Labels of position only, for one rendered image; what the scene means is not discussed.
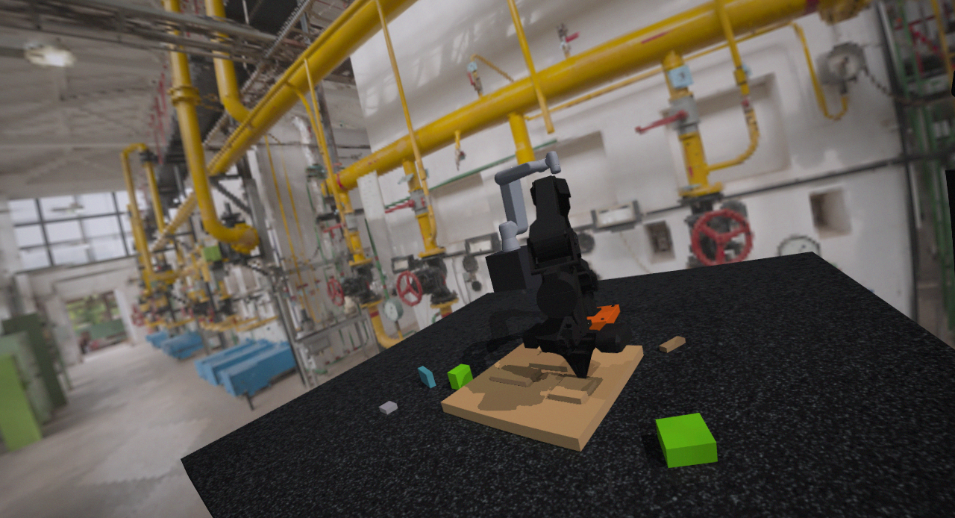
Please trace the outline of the teal rectangular block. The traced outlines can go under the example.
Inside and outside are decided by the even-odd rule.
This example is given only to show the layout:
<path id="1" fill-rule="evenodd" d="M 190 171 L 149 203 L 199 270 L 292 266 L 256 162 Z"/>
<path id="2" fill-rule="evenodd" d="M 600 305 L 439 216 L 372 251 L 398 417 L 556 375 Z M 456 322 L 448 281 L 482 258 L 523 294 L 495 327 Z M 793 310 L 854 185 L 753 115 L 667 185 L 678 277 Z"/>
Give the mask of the teal rectangular block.
<path id="1" fill-rule="evenodd" d="M 436 383 L 434 383 L 433 374 L 429 369 L 421 366 L 419 367 L 419 374 L 420 374 L 421 381 L 424 382 L 428 387 L 430 387 L 430 389 L 436 386 Z"/>

